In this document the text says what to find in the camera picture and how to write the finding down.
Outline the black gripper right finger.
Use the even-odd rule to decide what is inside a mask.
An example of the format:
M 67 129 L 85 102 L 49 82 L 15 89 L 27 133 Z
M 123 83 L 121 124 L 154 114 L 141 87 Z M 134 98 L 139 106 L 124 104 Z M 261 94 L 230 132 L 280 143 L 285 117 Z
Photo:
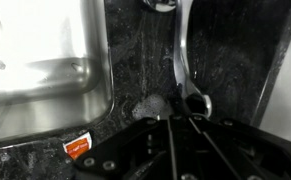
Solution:
M 291 141 L 232 119 L 171 118 L 175 172 L 198 180 L 291 180 Z

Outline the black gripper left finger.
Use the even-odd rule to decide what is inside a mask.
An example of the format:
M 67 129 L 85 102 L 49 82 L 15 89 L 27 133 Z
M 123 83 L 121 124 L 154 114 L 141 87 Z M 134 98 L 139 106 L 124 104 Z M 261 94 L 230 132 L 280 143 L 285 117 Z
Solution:
M 168 121 L 144 118 L 80 155 L 73 180 L 172 180 Z

